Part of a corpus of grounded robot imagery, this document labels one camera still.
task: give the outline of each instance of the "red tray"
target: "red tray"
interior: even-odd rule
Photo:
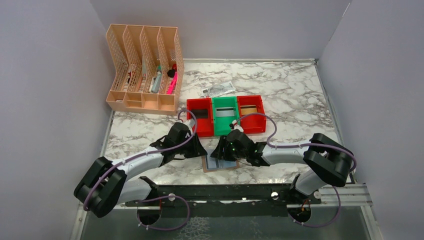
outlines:
[[[197,135],[200,138],[212,137],[214,135],[214,116],[211,98],[187,99],[186,103],[187,109],[192,111],[197,118]],[[187,119],[191,119],[190,114],[187,114]]]
[[[240,117],[250,113],[265,114],[260,95],[237,96],[237,105]],[[264,133],[267,128],[267,118],[264,116],[248,116],[240,122],[245,134]]]

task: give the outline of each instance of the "gray wall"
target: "gray wall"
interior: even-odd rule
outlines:
[[[350,0],[90,0],[100,21],[179,27],[183,57],[319,58]]]
[[[318,62],[384,239],[424,230],[424,1],[354,0]]]
[[[0,239],[68,239],[115,75],[88,0],[0,3]]]

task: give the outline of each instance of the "green tray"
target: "green tray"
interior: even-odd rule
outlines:
[[[231,131],[230,124],[240,117],[237,98],[235,96],[213,97],[212,109],[214,135],[227,135]]]

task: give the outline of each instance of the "purple cable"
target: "purple cable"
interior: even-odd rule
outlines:
[[[337,208],[337,213],[334,215],[334,217],[333,217],[330,221],[328,221],[328,222],[326,222],[326,223],[324,223],[324,224],[318,224],[318,225],[315,225],[315,224],[307,224],[307,223],[303,223],[303,224],[302,224],[302,222],[299,222],[299,221],[295,220],[295,219],[292,217],[292,215],[290,215],[290,214],[289,214],[290,218],[291,218],[291,219],[293,219],[293,222],[295,222],[295,223],[297,223],[297,224],[299,224],[299,225],[302,225],[302,226],[304,226],[304,227],[308,227],[308,228],[321,228],[321,227],[325,227],[325,226],[328,226],[328,225],[330,225],[330,224],[334,223],[334,221],[336,221],[336,219],[339,217],[340,212],[341,212],[341,210],[342,210],[342,202],[340,201],[340,195],[339,195],[339,192],[337,191],[336,187],[335,187],[335,186],[332,186],[332,188],[334,188],[335,194],[337,195],[337,199],[338,199],[338,208]]]
[[[156,198],[152,198],[152,199],[148,199],[148,200],[142,200],[142,203],[148,203],[148,202],[152,202],[152,201],[157,201],[157,200],[161,200],[161,199],[168,199],[168,198],[177,198],[177,199],[181,199],[185,205],[187,206],[187,217],[185,218],[184,222],[178,226],[175,227],[171,227],[171,228],[161,228],[161,227],[155,227],[155,226],[150,226],[150,225],[144,225],[142,223],[142,221],[140,220],[140,214],[139,212],[137,212],[137,220],[139,223],[139,226],[143,226],[146,227],[146,229],[154,229],[154,230],[160,230],[160,231],[174,231],[177,229],[180,229],[182,227],[184,227],[188,222],[189,222],[189,218],[190,218],[190,206],[189,203],[182,197],[180,196],[160,196],[160,197],[156,197]]]
[[[128,158],[127,160],[125,160],[125,164],[127,164],[127,163],[129,163],[129,162],[131,162],[132,160],[134,160],[134,159],[136,159],[136,158],[139,158],[139,157],[142,157],[142,156],[144,156],[144,155],[148,155],[148,154],[157,154],[157,153],[162,153],[162,152],[165,152],[165,151],[169,151],[169,150],[174,150],[174,149],[177,149],[177,148],[179,148],[179,147],[181,147],[181,146],[183,146],[184,144],[186,144],[186,143],[188,143],[193,137],[194,137],[194,135],[196,134],[196,132],[197,132],[197,130],[198,130],[198,120],[197,120],[197,118],[196,118],[196,116],[192,113],[192,111],[190,111],[190,110],[188,110],[188,109],[185,109],[185,108],[183,108],[183,109],[181,109],[180,111],[179,111],[179,113],[178,113],[178,120],[180,120],[180,114],[182,113],[182,112],[187,112],[187,113],[189,113],[190,115],[191,115],[191,117],[193,117],[193,119],[194,119],[194,130],[193,130],[193,134],[190,136],[190,137],[188,137],[187,138],[187,140],[185,140],[184,142],[182,142],[182,143],[180,143],[180,144],[178,144],[178,145],[176,145],[176,146],[173,146],[173,147],[169,147],[169,148],[165,148],[165,149],[160,149],[160,150],[154,150],[154,151],[149,151],[149,152],[141,152],[141,153],[139,153],[139,154],[136,154],[136,155],[134,155],[134,156],[132,156],[132,157],[130,157],[130,158]],[[94,191],[97,189],[97,187],[100,185],[100,183],[113,171],[113,170],[115,170],[117,167],[119,167],[119,166],[121,166],[122,164],[124,164],[124,162],[123,161],[120,161],[120,162],[118,162],[117,164],[115,164],[115,165],[113,165],[111,168],[109,168],[98,180],[97,180],[97,182],[94,184],[94,186],[91,188],[91,190],[90,190],[90,192],[88,192],[88,195],[87,195],[87,197],[85,198],[85,200],[84,200],[84,205],[83,205],[83,209],[85,210],[85,211],[89,211],[89,208],[88,208],[88,206],[89,206],[89,201],[90,201],[90,199],[91,199],[91,197],[92,197],[92,195],[93,195],[93,193],[94,193]]]
[[[240,117],[239,119],[237,119],[236,121],[238,122],[238,121],[240,121],[240,120],[242,120],[242,119],[244,119],[244,118],[246,118],[248,116],[252,116],[252,115],[264,116],[265,118],[269,119],[272,124],[274,124],[274,132],[271,135],[269,135],[269,137],[266,139],[266,144],[268,146],[270,146],[271,148],[277,148],[277,149],[292,149],[292,148],[298,148],[299,147],[299,145],[276,146],[276,145],[273,145],[273,144],[270,143],[271,138],[277,133],[277,124],[268,115],[265,115],[265,114],[259,113],[259,112],[254,112],[254,113],[249,113],[247,115],[244,115],[244,116]],[[312,143],[312,142],[310,142],[310,143],[304,143],[304,144],[301,144],[300,145],[300,147],[307,147],[307,146],[323,147],[323,148],[334,149],[334,150],[343,152],[343,153],[347,154],[350,158],[352,158],[353,165],[350,168],[350,171],[352,172],[357,167],[357,160],[356,160],[355,156],[352,153],[350,153],[349,151],[346,151],[343,148],[340,148],[340,147],[337,147],[337,146],[332,146],[332,145],[327,145],[327,144]]]
[[[242,117],[240,117],[239,119],[237,119],[236,121],[238,122],[238,121],[240,121],[240,120],[242,120],[242,119],[244,119],[244,118],[246,118],[246,117],[248,117],[248,116],[251,116],[251,115],[260,115],[260,116],[263,116],[263,117],[265,117],[265,118],[267,118],[267,119],[269,119],[270,121],[271,121],[271,123],[272,124],[274,124],[274,132],[271,134],[271,135],[269,135],[269,137],[266,139],[266,144],[268,145],[268,146],[270,146],[271,148],[277,148],[277,149],[291,149],[291,148],[298,148],[299,147],[299,145],[285,145],[285,146],[276,146],[276,145],[273,145],[273,144],[271,144],[270,143],[270,140],[271,140],[271,138],[277,133],[277,124],[276,124],[276,122],[270,117],[270,116],[268,116],[268,115],[265,115],[265,114],[263,114],[263,113],[259,113],[259,112],[254,112],[254,113],[250,113],[250,114],[247,114],[247,115],[244,115],[244,116],[242,116]],[[357,167],[357,160],[356,160],[356,158],[355,158],[355,156],[352,154],[352,153],[350,153],[349,151],[346,151],[345,149],[343,149],[343,148],[340,148],[340,147],[337,147],[337,146],[332,146],[332,145],[327,145],[327,144],[320,144],[320,143],[312,143],[312,142],[310,142],[310,143],[304,143],[304,144],[301,144],[300,145],[300,147],[307,147],[307,146],[316,146],[316,147],[323,147],[323,148],[329,148],[329,149],[334,149],[334,150],[337,150],[337,151],[340,151],[340,152],[343,152],[343,153],[345,153],[345,154],[347,154],[349,157],[351,157],[352,158],[352,161],[353,161],[353,166],[350,168],[350,171],[352,172],[356,167]],[[330,224],[332,224],[332,223],[334,223],[334,221],[339,217],[339,215],[340,215],[340,211],[342,210],[342,203],[341,203],[341,201],[340,201],[340,195],[339,195],[339,192],[337,191],[337,189],[336,189],[336,187],[334,187],[334,186],[332,186],[333,188],[334,188],[334,190],[335,190],[335,193],[337,194],[337,199],[338,199],[338,209],[337,209],[337,213],[335,214],[335,216],[329,221],[329,222],[327,222],[327,223],[324,223],[324,224],[320,224],[320,225],[310,225],[310,224],[303,224],[303,226],[305,226],[305,227],[309,227],[309,228],[320,228],[320,227],[325,227],[325,226],[328,226],[328,225],[330,225]],[[302,225],[302,223],[301,222],[298,222],[298,221],[294,221],[295,223],[297,223],[297,224],[300,224],[300,225]]]

